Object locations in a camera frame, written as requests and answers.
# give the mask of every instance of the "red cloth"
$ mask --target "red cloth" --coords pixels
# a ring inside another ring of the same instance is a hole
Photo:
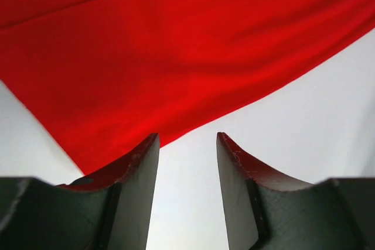
[[[375,0],[1,2],[0,78],[85,173],[264,97],[375,27]]]

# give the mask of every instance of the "white surface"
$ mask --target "white surface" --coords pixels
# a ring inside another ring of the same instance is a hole
[[[304,181],[375,175],[375,30],[275,93],[161,149],[148,250],[228,249],[216,132]],[[80,176],[0,85],[0,174]]]

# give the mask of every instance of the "red fabric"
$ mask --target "red fabric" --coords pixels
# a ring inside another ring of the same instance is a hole
[[[31,1],[6,1],[0,76],[85,173],[264,97],[375,27],[375,0]]]

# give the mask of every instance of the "red textile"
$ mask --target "red textile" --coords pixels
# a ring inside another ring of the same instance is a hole
[[[375,27],[375,0],[1,2],[0,79],[85,173],[266,96]]]

